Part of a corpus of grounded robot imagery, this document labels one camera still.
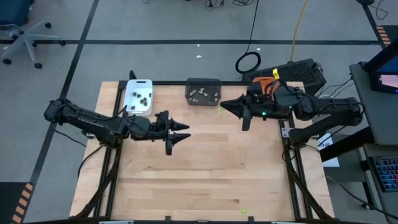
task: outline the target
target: orange and black tape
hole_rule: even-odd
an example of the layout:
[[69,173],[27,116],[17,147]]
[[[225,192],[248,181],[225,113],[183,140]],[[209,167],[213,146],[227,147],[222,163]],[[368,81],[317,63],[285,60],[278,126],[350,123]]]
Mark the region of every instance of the orange and black tape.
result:
[[30,199],[32,198],[33,184],[26,183],[25,188],[21,192],[21,197],[19,198],[17,207],[15,208],[15,213],[12,216],[11,224],[20,224],[24,221],[27,207],[29,205]]
[[379,32],[381,40],[383,41],[383,44],[385,46],[388,46],[389,44],[391,44],[390,38],[388,38],[388,35],[387,35],[386,31],[384,30],[383,26],[376,26],[376,28],[377,28],[377,31]]

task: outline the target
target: white tray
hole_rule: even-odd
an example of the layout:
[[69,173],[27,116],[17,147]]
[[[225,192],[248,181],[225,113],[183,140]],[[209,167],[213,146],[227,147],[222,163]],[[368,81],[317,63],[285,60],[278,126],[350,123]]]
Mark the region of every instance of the white tray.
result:
[[[133,114],[139,116],[149,116],[152,113],[154,89],[152,80],[129,80],[126,87],[126,95],[124,96],[124,105],[127,106],[126,111],[131,116]],[[147,106],[140,103],[146,98]]]

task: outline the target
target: black floor stripe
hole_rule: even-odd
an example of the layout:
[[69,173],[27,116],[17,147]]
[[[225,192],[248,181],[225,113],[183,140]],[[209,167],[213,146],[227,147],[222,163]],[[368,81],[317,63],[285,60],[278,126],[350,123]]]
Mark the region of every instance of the black floor stripe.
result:
[[376,21],[374,20],[371,11],[369,10],[369,7],[367,5],[362,5],[363,10],[365,10],[365,14],[366,17],[368,18],[369,23],[371,24],[371,27],[373,29],[374,34],[377,37],[377,40],[379,41],[379,45],[381,46],[381,48],[385,48],[386,46],[384,45],[383,40],[381,39],[381,36],[379,34],[379,32],[377,31],[377,24]]
[[[79,44],[80,40],[65,40],[66,44]],[[0,40],[12,44],[13,40]],[[58,40],[37,40],[37,44],[59,44]],[[249,40],[84,40],[83,44],[104,45],[172,45],[172,44],[248,44]],[[292,40],[252,40],[252,44],[290,45]],[[378,40],[296,40],[296,45],[379,45]]]
[[[94,14],[95,14],[96,8],[98,6],[98,1],[99,0],[94,0],[93,5],[91,6],[90,13],[88,14],[88,18],[87,18],[85,27],[83,29],[83,33],[81,34],[81,37],[80,37],[80,40],[78,43],[78,47],[76,49],[75,55],[73,56],[73,60],[70,65],[67,78],[63,85],[63,88],[62,88],[62,91],[60,94],[60,98],[65,98],[68,93],[69,86],[70,86],[70,83],[72,82],[73,74],[75,73],[76,66],[79,61],[81,51],[83,50],[84,40],[87,38],[88,30],[90,29],[91,22],[93,21]],[[39,181],[40,173],[43,169],[44,161],[45,161],[45,158],[47,157],[47,153],[50,148],[51,140],[54,136],[54,129],[51,128],[51,125],[49,126],[49,129],[47,130],[47,134],[45,135],[44,142],[43,142],[42,148],[39,153],[39,157],[37,158],[36,165],[33,169],[32,176],[30,177],[30,182],[32,182],[34,185],[37,185],[37,182]]]

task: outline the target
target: black metal frame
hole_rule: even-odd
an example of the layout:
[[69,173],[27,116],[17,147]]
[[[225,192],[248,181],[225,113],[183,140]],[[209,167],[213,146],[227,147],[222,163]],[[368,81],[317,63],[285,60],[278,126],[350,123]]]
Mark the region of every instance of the black metal frame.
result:
[[[130,78],[135,78],[134,73],[130,76]],[[121,103],[121,96],[123,93],[123,90],[125,89],[128,81],[119,81],[118,83],[118,91],[116,93],[116,101],[113,109],[113,115],[117,114],[119,108],[120,108],[120,103]],[[248,85],[250,83],[245,83],[245,82],[223,82],[222,85]],[[153,82],[153,85],[185,85],[185,81],[157,81]],[[279,121],[279,126],[281,128],[285,127],[285,124],[283,121]],[[291,128],[294,128],[294,121],[292,118],[289,119],[289,126]],[[292,167],[292,164],[289,162],[291,160],[290,157],[290,143],[288,140],[284,139],[281,135],[282,138],[282,144],[285,152],[285,160],[286,160],[286,167],[287,170],[289,170]],[[100,182],[99,182],[99,189],[106,188],[107,185],[110,183],[110,188],[109,188],[109,197],[108,201],[106,204],[106,211],[105,211],[105,216],[100,216],[101,213],[101,202],[102,202],[102,195],[103,191],[101,192],[100,190],[97,191],[96,195],[100,194],[101,197],[96,200],[95,203],[95,210],[93,213],[93,217],[87,218],[88,214],[90,211],[86,211],[84,214],[85,216],[82,217],[75,217],[72,220],[57,220],[57,221],[51,221],[48,223],[98,223],[98,220],[101,221],[107,221],[110,220],[111,214],[112,214],[112,207],[113,207],[113,200],[114,200],[114,194],[116,190],[116,181],[118,179],[118,171],[119,171],[119,162],[121,158],[121,150],[122,150],[122,145],[118,148],[115,149],[116,153],[114,156],[114,164],[112,166],[112,169],[108,172],[109,168],[109,163],[110,163],[110,158],[111,158],[111,152],[112,149],[107,148],[105,152],[105,157],[104,157],[104,162],[103,162],[103,167],[101,171],[101,177],[100,177]],[[294,179],[290,175],[288,175],[289,178],[289,186],[290,186],[290,193],[292,197],[292,205],[293,205],[293,211],[294,211],[294,217],[296,222],[305,222],[305,223],[352,223],[353,222],[341,222],[339,220],[331,220],[331,219],[323,219],[324,217],[321,217],[322,219],[313,219],[312,215],[312,208],[309,203],[309,200],[312,200],[314,202],[314,198],[310,195],[308,197],[308,194],[310,194],[307,191],[307,196],[305,196],[305,192],[303,192],[303,188],[307,188],[306,182],[305,182],[305,174],[304,174],[304,169],[303,169],[303,164],[302,164],[302,159],[300,155],[300,151],[295,152],[295,159],[297,163],[297,170],[298,170],[298,180],[297,178]],[[305,205],[305,214],[306,218],[302,218],[300,215],[300,206],[298,202],[298,197],[297,197],[297,191],[296,191],[296,185],[301,189],[303,192],[303,201]],[[199,221],[172,221],[171,217],[167,216],[165,217],[165,220],[159,220],[159,221],[153,221],[153,220],[135,220],[135,224],[193,224],[193,223],[199,223]],[[254,217],[249,217],[248,222],[230,222],[230,221],[222,221],[222,222],[207,222],[211,224],[227,224],[227,223],[233,223],[233,224],[269,224],[271,222],[255,222]]]

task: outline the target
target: yellow cable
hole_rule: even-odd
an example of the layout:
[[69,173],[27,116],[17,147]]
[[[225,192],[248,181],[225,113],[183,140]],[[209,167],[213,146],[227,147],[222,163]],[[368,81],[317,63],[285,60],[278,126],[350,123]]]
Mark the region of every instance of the yellow cable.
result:
[[295,42],[296,42],[297,30],[299,29],[299,25],[300,25],[300,22],[301,22],[301,18],[303,17],[304,9],[305,9],[305,6],[307,5],[307,2],[308,2],[308,0],[305,0],[303,9],[301,10],[300,18],[298,19],[298,22],[297,22],[297,25],[296,25],[296,29],[294,30],[293,43],[292,43],[292,54],[290,55],[290,61],[291,61],[291,62],[293,62],[294,44],[295,44]]

